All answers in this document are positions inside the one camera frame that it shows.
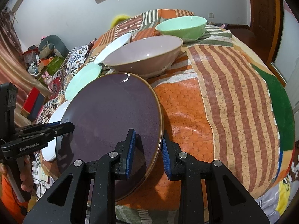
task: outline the mint green bowl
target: mint green bowl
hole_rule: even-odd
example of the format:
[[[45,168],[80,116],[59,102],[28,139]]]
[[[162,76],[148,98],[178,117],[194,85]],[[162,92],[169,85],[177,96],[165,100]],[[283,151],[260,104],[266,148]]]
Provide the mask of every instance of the mint green bowl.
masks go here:
[[[180,37],[184,43],[198,40],[204,35],[207,20],[198,16],[184,16],[166,20],[156,26],[163,35]]]

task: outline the stuffed animal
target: stuffed animal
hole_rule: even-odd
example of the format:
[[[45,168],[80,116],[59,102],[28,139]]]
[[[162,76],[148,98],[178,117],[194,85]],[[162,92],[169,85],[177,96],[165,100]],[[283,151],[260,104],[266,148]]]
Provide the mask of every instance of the stuffed animal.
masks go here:
[[[38,69],[37,69],[37,65],[35,64],[35,62],[32,62],[31,66],[29,66],[28,72],[33,76],[38,74]]]
[[[44,79],[45,84],[48,86],[48,89],[50,92],[53,91],[53,77],[49,75],[49,73],[46,71],[44,75],[42,75],[42,78]]]
[[[42,51],[39,53],[39,58],[40,59],[48,59],[49,57],[51,57],[52,53],[54,52],[54,45],[52,43],[45,45],[42,48]]]

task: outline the person's hand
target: person's hand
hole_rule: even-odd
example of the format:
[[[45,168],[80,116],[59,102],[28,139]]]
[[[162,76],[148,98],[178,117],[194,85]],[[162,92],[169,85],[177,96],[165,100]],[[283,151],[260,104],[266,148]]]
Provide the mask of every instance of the person's hand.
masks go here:
[[[24,157],[24,162],[25,165],[20,174],[20,179],[23,182],[21,188],[24,191],[30,192],[33,189],[33,176],[31,173],[30,157],[28,155]],[[4,164],[1,164],[0,172],[4,175],[6,180],[9,182],[7,178],[7,167]]]

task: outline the pink toy rabbit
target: pink toy rabbit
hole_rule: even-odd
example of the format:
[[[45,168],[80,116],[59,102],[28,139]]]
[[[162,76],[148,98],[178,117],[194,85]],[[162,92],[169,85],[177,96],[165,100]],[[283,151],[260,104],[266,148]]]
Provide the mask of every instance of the pink toy rabbit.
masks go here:
[[[49,73],[46,71],[44,75],[42,75],[42,78],[44,79],[45,84],[48,86],[48,89],[50,92],[53,91],[53,77],[49,75]]]

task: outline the ceramic plate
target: ceramic plate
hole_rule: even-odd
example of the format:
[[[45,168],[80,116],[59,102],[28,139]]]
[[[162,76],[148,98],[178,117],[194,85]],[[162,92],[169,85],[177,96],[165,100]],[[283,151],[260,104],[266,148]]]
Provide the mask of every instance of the ceramic plate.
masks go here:
[[[102,67],[93,63],[84,66],[71,80],[65,91],[65,99],[72,100],[87,84],[95,80],[102,71]]]
[[[105,58],[110,55],[113,51],[117,50],[118,48],[122,47],[125,44],[130,43],[132,38],[131,33],[126,33],[116,40],[112,41],[105,49],[103,49],[100,54],[95,58],[94,64],[100,64],[104,62]]]
[[[56,111],[52,114],[48,123],[54,123],[57,121],[61,121],[66,108],[70,104],[71,101],[66,101],[62,105],[60,105]],[[48,142],[48,146],[41,150],[42,155],[46,161],[53,161],[55,159],[55,145],[56,145],[56,137],[54,140]]]
[[[130,194],[151,172],[161,146],[163,117],[156,93],[145,80],[129,73],[101,76],[72,100],[61,120],[67,121],[75,130],[57,137],[61,173],[77,159],[95,161],[113,151],[130,128],[142,144],[136,144],[131,179],[115,184],[115,199]]]

